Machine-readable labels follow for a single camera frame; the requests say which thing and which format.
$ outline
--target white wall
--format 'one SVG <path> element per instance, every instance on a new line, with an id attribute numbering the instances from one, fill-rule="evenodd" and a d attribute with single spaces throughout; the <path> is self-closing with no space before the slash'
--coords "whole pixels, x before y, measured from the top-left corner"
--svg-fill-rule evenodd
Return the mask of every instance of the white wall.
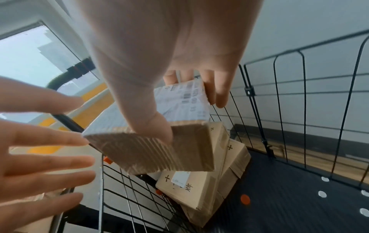
<path id="1" fill-rule="evenodd" d="M 241 64 L 298 48 L 333 37 L 369 29 L 369 2 L 360 1 L 292 1 L 265 0 L 256 22 Z M 354 71 L 357 53 L 365 36 L 303 51 L 306 64 L 306 79 L 325 76 L 350 75 Z M 362 54 L 358 73 L 369 72 L 369 45 Z M 247 66 L 256 94 L 276 94 L 273 73 L 273 58 Z M 303 79 L 302 58 L 293 53 L 281 56 L 276 61 L 278 82 Z M 369 90 L 369 76 L 357 76 L 354 91 Z M 307 92 L 348 91 L 351 77 L 307 81 Z M 279 93 L 303 93 L 303 82 L 278 84 Z M 257 126 L 249 99 L 245 97 L 241 74 L 236 74 L 232 95 L 246 124 Z M 348 93 L 308 94 L 308 125 L 340 128 Z M 344 129 L 369 132 L 369 107 L 365 100 L 369 93 L 353 93 Z M 263 127 L 281 129 L 276 96 L 256 97 Z M 304 95 L 281 95 L 282 120 L 290 123 L 304 123 Z M 231 116 L 238 116 L 232 99 L 226 106 Z M 217 109 L 226 115 L 225 110 Z M 228 117 L 221 117 L 230 129 Z M 239 117 L 232 117 L 233 123 L 241 124 Z M 303 133 L 303 126 L 283 124 L 284 130 Z M 307 133 L 338 138 L 339 130 L 307 127 Z M 343 132 L 343 139 L 368 142 L 369 135 L 357 132 Z"/>

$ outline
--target white dot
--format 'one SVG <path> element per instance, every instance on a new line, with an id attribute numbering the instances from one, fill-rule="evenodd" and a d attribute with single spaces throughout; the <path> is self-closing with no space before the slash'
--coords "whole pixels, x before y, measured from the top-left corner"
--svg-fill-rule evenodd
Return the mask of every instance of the white dot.
<path id="1" fill-rule="evenodd" d="M 323 191 L 319 191 L 319 192 L 318 192 L 318 195 L 319 195 L 320 197 L 322 197 L 322 198 L 326 198 L 326 197 L 327 197 L 327 194 L 326 194 L 325 192 L 323 192 Z"/>
<path id="2" fill-rule="evenodd" d="M 369 210 L 361 208 L 360 213 L 364 215 L 365 217 L 369 217 Z"/>
<path id="3" fill-rule="evenodd" d="M 361 190 L 361 194 L 363 194 L 366 197 L 369 197 L 369 193 L 365 190 Z"/>

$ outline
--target brown cardboard box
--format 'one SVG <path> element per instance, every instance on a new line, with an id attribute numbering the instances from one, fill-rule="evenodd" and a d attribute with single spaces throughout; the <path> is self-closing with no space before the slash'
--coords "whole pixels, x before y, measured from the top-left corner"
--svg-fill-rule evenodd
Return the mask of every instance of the brown cardboard box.
<path id="1" fill-rule="evenodd" d="M 210 105 L 203 82 L 193 80 L 156 88 L 154 94 L 157 110 L 172 125 L 174 139 L 170 146 L 135 134 L 115 103 L 89 125 L 83 136 L 129 174 L 213 171 Z"/>
<path id="2" fill-rule="evenodd" d="M 218 210 L 224 199 L 228 196 L 236 181 L 241 178 L 251 156 L 243 143 L 230 139 L 227 147 L 227 154 L 224 160 L 223 170 L 219 181 L 218 191 L 211 214 L 182 206 L 189 221 L 197 226 L 203 227 Z"/>
<path id="3" fill-rule="evenodd" d="M 191 172 L 186 186 L 181 188 L 171 182 L 175 172 L 162 172 L 156 187 L 173 200 L 194 210 L 211 214 L 218 189 L 229 135 L 221 122 L 209 124 L 213 145 L 215 170 L 213 172 Z"/>

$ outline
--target white label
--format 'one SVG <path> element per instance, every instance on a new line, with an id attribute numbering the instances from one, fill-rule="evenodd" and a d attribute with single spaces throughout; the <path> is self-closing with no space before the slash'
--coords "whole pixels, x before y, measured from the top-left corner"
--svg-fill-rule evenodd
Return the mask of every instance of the white label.
<path id="1" fill-rule="evenodd" d="M 191 172 L 175 172 L 172 178 L 172 183 L 178 185 L 181 188 L 184 188 L 187 184 L 190 173 Z"/>

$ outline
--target black wire cage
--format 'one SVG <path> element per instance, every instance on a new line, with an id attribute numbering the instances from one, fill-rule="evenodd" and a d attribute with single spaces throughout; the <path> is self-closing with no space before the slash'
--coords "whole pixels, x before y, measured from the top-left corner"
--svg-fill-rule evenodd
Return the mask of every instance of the black wire cage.
<path id="1" fill-rule="evenodd" d="M 60 218 L 62 224 L 60 221 L 58 224 L 59 232 L 62 232 L 60 229 L 63 222 L 95 228 L 99 232 L 367 232 L 369 145 L 365 142 L 345 140 L 342 134 L 345 131 L 361 135 L 369 134 L 366 131 L 345 128 L 352 95 L 369 93 L 369 90 L 354 90 L 357 77 L 365 78 L 369 75 L 358 72 L 368 39 L 369 30 L 361 31 L 239 65 L 243 86 L 232 88 L 229 100 L 236 109 L 232 112 L 238 115 L 230 115 L 228 107 L 224 108 L 225 114 L 219 114 L 219 109 L 213 107 L 211 121 L 230 123 L 231 138 L 247 145 L 252 162 L 204 229 L 193 226 L 178 204 L 158 192 L 155 189 L 154 179 L 145 174 L 137 177 L 129 176 L 119 167 L 104 164 L 102 160 L 99 213 L 90 213 L 81 208 L 64 213 Z M 356 57 L 345 58 L 354 60 L 351 74 L 307 78 L 306 61 L 310 57 L 306 54 L 309 50 L 349 40 L 361 40 Z M 277 61 L 280 57 L 290 54 L 297 54 L 301 58 L 299 69 L 303 78 L 278 81 Z M 249 75 L 248 68 L 264 61 L 272 61 L 274 82 L 252 85 L 251 81 L 257 77 Z M 335 82 L 340 78 L 350 79 L 347 90 L 307 91 L 309 82 L 316 80 Z M 302 92 L 296 92 L 294 89 L 286 93 L 280 92 L 282 84 L 297 82 L 302 84 Z M 255 90 L 258 86 L 268 85 L 275 86 L 275 93 L 260 94 Z M 241 114 L 238 96 L 233 94 L 236 89 L 243 89 L 245 92 L 243 96 L 249 99 L 256 126 L 245 123 L 247 117 Z M 341 127 L 307 124 L 309 96 L 320 95 L 324 98 L 324 94 L 337 93 L 347 95 L 345 105 L 342 106 Z M 301 121 L 283 121 L 280 98 L 286 95 L 302 96 Z M 272 113 L 277 114 L 279 121 L 261 118 L 260 112 L 268 112 L 268 109 L 261 108 L 258 101 L 260 96 L 276 97 L 278 112 Z M 63 115 L 55 117 L 69 129 L 83 131 L 83 128 L 68 117 Z M 280 128 L 263 127 L 268 122 L 277 123 Z M 290 125 L 300 127 L 301 131 L 286 130 L 286 126 Z M 336 130 L 338 136 L 331 138 L 312 135 L 307 133 L 309 127 Z M 240 204 L 239 197 L 243 193 L 250 196 L 251 205 Z M 113 203 L 111 201 L 113 199 L 119 200 L 121 205 Z"/>

